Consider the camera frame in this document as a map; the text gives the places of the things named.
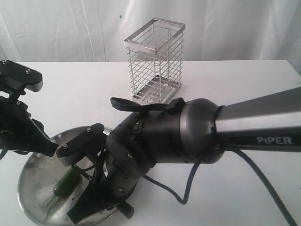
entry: wire basket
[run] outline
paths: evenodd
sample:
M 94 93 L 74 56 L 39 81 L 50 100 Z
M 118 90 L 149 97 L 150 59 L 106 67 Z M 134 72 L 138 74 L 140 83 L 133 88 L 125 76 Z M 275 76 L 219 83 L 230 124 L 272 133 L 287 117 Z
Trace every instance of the wire basket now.
M 181 87 L 185 24 L 153 18 L 124 40 L 133 100 L 168 103 Z

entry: white curtain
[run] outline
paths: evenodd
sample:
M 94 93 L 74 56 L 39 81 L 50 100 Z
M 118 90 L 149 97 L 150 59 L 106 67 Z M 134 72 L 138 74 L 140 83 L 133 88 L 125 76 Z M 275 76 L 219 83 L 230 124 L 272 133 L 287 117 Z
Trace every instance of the white curtain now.
M 0 59 L 125 61 L 153 17 L 186 24 L 185 60 L 286 59 L 301 73 L 300 0 L 0 0 Z

